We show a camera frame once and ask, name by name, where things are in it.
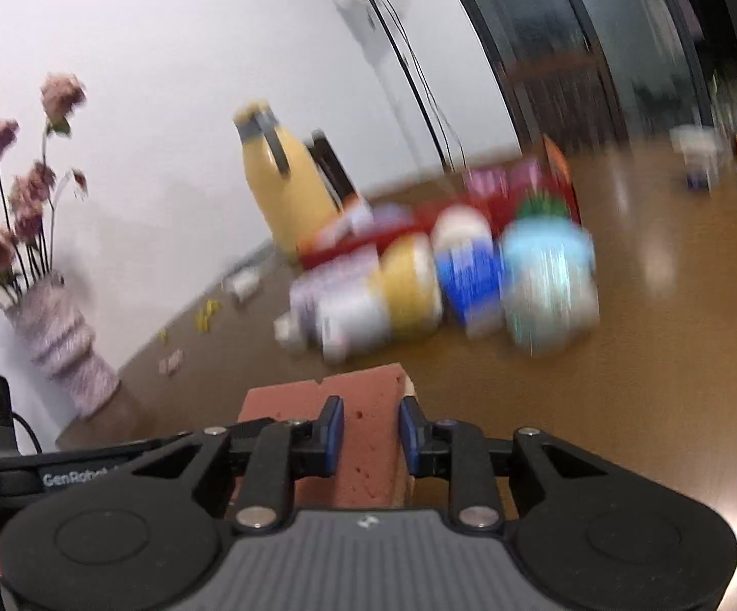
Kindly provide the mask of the pink sponge block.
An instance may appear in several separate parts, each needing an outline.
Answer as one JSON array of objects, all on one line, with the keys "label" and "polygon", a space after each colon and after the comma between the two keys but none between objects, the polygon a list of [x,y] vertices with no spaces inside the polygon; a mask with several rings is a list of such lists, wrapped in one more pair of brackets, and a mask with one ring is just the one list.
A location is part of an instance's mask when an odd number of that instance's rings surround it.
[{"label": "pink sponge block", "polygon": [[331,396],[343,400],[343,444],[331,479],[306,477],[295,484],[299,508],[400,509],[413,489],[399,442],[400,401],[415,393],[400,364],[251,389],[237,420],[311,420]]}]

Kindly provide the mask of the white wedge sponge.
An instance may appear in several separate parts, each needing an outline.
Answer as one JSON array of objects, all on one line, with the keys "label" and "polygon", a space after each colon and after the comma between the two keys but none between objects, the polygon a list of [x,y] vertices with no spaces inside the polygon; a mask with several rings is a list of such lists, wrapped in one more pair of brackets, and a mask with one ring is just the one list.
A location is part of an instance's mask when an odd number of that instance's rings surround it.
[{"label": "white wedge sponge", "polygon": [[273,334],[277,344],[291,354],[301,354],[308,350],[308,335],[295,313],[287,312],[273,321]]}]

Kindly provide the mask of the patterned flower vase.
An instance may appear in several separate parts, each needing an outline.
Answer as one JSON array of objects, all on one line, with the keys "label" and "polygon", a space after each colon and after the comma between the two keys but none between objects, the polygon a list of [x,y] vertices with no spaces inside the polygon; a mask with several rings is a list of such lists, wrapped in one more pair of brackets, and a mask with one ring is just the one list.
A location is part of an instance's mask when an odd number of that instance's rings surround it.
[{"label": "patterned flower vase", "polygon": [[35,282],[5,315],[30,360],[69,395],[81,420],[112,400],[120,378],[96,352],[95,331],[60,273]]}]

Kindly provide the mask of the lavender knit headband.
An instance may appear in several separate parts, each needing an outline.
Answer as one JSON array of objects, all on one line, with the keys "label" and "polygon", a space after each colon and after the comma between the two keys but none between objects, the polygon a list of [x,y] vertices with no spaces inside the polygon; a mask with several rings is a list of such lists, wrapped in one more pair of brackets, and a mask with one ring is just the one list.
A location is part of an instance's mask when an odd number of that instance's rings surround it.
[{"label": "lavender knit headband", "polygon": [[379,254],[366,245],[302,273],[289,287],[289,311],[309,337],[316,334],[318,305],[324,296],[364,283],[379,268]]}]

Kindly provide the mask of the iridescent mesh pouf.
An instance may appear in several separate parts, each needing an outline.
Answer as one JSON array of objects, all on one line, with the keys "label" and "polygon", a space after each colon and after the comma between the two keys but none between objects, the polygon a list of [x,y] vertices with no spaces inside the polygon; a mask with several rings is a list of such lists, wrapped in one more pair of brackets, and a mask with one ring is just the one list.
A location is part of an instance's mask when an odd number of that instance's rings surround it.
[{"label": "iridescent mesh pouf", "polygon": [[599,294],[585,266],[530,266],[504,296],[506,328],[531,356],[558,352],[600,321]]}]

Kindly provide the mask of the white power adapter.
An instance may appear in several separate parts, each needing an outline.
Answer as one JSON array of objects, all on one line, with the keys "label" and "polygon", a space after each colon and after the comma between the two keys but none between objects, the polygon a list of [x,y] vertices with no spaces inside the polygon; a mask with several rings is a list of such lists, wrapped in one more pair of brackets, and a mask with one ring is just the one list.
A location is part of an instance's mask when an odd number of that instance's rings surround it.
[{"label": "white power adapter", "polygon": [[222,282],[223,291],[237,303],[250,301],[262,286],[262,270],[258,266],[246,266],[227,276]]}]

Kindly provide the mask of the blue white packet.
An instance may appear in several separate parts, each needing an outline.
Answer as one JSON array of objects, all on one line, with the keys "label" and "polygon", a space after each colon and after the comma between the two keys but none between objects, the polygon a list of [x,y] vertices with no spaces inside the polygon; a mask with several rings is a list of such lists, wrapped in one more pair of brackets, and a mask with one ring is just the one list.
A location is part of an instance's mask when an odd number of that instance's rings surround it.
[{"label": "blue white packet", "polygon": [[440,288],[468,338],[497,331],[504,321],[501,268],[486,241],[465,241],[434,257]]}]

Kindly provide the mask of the yellow fuzzy plush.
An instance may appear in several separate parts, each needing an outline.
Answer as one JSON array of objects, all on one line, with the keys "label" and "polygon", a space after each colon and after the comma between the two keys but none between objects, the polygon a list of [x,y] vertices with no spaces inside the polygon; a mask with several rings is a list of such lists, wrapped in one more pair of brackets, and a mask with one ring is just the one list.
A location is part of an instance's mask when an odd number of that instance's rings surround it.
[{"label": "yellow fuzzy plush", "polygon": [[389,245],[379,259],[378,287],[396,338],[419,337],[438,328],[442,290],[428,236],[414,233]]}]

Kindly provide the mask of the light blue fluffy pouf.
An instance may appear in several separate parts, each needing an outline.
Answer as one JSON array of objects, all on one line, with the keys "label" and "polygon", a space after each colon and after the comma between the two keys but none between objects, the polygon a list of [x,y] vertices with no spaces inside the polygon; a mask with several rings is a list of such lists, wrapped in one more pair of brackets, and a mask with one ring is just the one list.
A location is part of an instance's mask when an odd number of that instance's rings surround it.
[{"label": "light blue fluffy pouf", "polygon": [[498,239],[504,287],[512,287],[524,273],[545,259],[559,258],[595,280],[596,257],[592,235],[571,219],[530,216],[510,222]]}]

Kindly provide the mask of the dried pink flowers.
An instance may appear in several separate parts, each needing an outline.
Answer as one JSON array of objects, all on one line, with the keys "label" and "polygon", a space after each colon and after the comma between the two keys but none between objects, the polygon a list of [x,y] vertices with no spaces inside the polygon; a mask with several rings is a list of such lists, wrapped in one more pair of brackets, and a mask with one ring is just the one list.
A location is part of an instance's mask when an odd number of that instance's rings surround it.
[{"label": "dried pink flowers", "polygon": [[88,193],[82,171],[64,174],[48,163],[48,142],[69,138],[71,117],[87,103],[87,87],[73,73],[51,73],[40,88],[44,127],[40,157],[30,169],[6,181],[2,161],[17,142],[20,124],[0,117],[0,290],[13,306],[54,271],[54,235],[59,202],[68,186],[81,196]]}]

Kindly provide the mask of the white foam ball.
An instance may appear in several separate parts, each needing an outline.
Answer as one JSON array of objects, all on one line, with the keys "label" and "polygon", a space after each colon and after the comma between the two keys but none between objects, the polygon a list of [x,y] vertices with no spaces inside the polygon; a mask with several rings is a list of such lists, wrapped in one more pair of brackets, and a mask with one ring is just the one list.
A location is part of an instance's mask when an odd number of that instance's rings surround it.
[{"label": "white foam ball", "polygon": [[473,241],[493,242],[493,231],[483,212],[466,204],[455,204],[440,212],[430,232],[435,253]]}]

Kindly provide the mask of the yellow thermos jug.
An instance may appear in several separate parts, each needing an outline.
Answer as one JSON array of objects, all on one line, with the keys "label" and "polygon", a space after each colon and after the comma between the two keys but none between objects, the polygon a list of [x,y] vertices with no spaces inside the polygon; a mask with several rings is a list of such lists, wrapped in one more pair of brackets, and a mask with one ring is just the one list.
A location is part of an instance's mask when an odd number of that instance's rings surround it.
[{"label": "yellow thermos jug", "polygon": [[266,101],[252,101],[233,116],[244,175],[277,248],[298,257],[338,207],[308,146],[281,126]]}]

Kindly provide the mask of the red cardboard box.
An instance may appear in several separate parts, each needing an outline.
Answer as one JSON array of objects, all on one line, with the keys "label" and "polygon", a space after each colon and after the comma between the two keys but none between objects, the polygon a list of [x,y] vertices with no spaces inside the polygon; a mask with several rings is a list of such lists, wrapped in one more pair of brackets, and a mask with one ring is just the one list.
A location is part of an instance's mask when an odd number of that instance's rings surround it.
[{"label": "red cardboard box", "polygon": [[383,253],[400,237],[429,235],[452,207],[479,212],[496,236],[510,222],[529,216],[581,222],[566,156],[544,136],[520,157],[407,183],[373,199],[356,192],[343,196],[333,221],[298,245],[296,259],[309,270],[359,248]]}]

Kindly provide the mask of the dark wooden chair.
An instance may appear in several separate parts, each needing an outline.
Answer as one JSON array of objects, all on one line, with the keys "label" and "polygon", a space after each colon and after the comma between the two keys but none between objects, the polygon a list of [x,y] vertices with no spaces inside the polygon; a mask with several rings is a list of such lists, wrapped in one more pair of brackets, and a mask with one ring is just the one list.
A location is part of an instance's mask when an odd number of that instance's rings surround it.
[{"label": "dark wooden chair", "polygon": [[359,193],[357,193],[353,182],[351,182],[349,175],[343,168],[333,145],[328,141],[323,131],[316,130],[312,132],[306,148],[308,148],[310,156],[312,156],[318,171],[324,178],[335,206],[341,211],[345,210],[359,198]]},{"label": "dark wooden chair", "polygon": [[593,55],[498,64],[497,79],[522,145],[548,136],[571,153],[628,141],[613,83]]}]

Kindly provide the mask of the white yogurt cup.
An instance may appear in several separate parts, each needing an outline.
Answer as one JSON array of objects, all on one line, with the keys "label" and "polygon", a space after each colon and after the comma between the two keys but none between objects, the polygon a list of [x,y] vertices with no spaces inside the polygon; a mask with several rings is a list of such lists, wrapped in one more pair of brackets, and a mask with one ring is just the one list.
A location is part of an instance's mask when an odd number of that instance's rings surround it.
[{"label": "white yogurt cup", "polygon": [[683,124],[669,131],[673,150],[686,165],[686,186],[690,190],[711,192],[719,181],[723,144],[714,127]]}]

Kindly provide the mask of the sliding glass door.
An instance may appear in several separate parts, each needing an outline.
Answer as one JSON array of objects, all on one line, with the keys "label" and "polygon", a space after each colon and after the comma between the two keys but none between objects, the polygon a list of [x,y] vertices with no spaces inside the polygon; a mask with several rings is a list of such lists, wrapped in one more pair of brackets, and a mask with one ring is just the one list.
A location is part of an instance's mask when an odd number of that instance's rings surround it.
[{"label": "sliding glass door", "polygon": [[737,132],[737,41],[725,0],[459,3],[505,105],[498,64],[509,68],[562,54],[593,55],[605,65],[617,93],[626,142],[683,124]]}]

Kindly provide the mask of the studio light on stand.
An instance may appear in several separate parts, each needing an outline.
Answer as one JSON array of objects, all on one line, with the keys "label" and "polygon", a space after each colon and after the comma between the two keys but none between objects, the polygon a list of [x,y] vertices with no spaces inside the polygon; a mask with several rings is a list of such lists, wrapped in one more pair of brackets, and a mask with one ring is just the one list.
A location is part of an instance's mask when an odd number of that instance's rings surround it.
[{"label": "studio light on stand", "polygon": [[378,25],[403,74],[415,106],[428,132],[440,167],[446,174],[468,168],[461,138],[440,105],[425,69],[404,25],[399,8],[392,0],[361,0],[367,7],[368,23]]}]

